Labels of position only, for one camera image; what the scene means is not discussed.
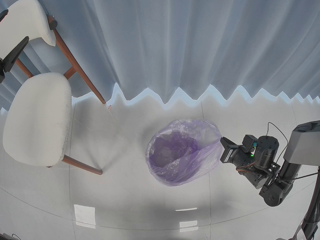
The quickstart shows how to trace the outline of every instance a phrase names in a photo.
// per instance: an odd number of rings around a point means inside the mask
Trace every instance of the curtain fold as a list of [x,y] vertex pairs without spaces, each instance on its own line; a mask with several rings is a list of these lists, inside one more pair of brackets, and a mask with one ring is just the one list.
[[[0,0],[4,10],[17,0]],[[228,99],[238,86],[289,98],[320,93],[320,0],[39,0],[99,92],[118,83],[127,100],[145,88],[168,102],[180,87],[197,99],[209,85]],[[34,74],[70,63],[41,39],[20,56]],[[26,77],[14,66],[0,85],[10,104]],[[90,91],[78,75],[73,96]]]

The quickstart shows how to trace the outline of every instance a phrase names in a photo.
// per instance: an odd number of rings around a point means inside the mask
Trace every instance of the trash bag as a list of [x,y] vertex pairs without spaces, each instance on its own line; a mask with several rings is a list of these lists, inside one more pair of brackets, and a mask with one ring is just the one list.
[[221,134],[209,120],[174,120],[155,134],[146,149],[150,173],[167,186],[191,182],[219,163]]

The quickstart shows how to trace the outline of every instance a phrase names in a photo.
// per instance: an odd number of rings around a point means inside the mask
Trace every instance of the chair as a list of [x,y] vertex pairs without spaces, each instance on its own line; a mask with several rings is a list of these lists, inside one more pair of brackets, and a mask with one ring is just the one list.
[[65,155],[71,116],[71,87],[59,73],[27,79],[9,109],[3,147],[16,161],[51,167],[62,161],[101,175],[96,169]]
[[[86,82],[98,99],[103,104],[106,103],[102,95],[78,64],[58,31],[55,29],[57,27],[57,22],[52,16],[47,16],[45,14],[45,11],[38,0],[18,0],[12,4],[8,10],[8,15],[0,24],[0,58],[5,58],[6,55],[26,36],[29,36],[29,40],[42,38],[51,46],[57,44],[72,65],[64,76],[69,79],[74,73],[78,72],[80,77]],[[16,64],[28,78],[33,77],[33,74],[21,60],[17,59]]]

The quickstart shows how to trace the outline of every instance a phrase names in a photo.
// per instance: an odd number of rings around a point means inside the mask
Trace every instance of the plastic bag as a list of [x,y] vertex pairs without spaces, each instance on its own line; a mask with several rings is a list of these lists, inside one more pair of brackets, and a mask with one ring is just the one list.
[[191,182],[219,163],[218,127],[205,119],[174,120],[155,134],[146,149],[150,173],[167,186]]

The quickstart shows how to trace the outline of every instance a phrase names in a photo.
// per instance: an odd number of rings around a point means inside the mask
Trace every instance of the floor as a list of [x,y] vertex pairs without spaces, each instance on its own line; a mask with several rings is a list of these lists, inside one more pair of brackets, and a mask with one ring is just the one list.
[[[103,174],[63,162],[28,166],[0,146],[0,233],[21,240],[291,238],[309,206],[316,176],[297,180],[280,206],[268,207],[232,164],[220,163],[177,187],[164,186],[149,173],[146,146],[174,119],[210,119],[223,136],[240,144],[245,134],[265,135],[268,121],[289,138],[297,124],[320,118],[320,100],[268,98],[263,90],[248,98],[237,90],[221,105],[218,96],[207,91],[192,105],[178,98],[164,107],[149,94],[132,105],[117,94],[110,110],[92,93],[73,98],[66,154]],[[1,134],[6,115],[1,110]],[[284,137],[272,126],[269,135],[278,138],[281,151]],[[316,171],[303,166],[299,176]]]

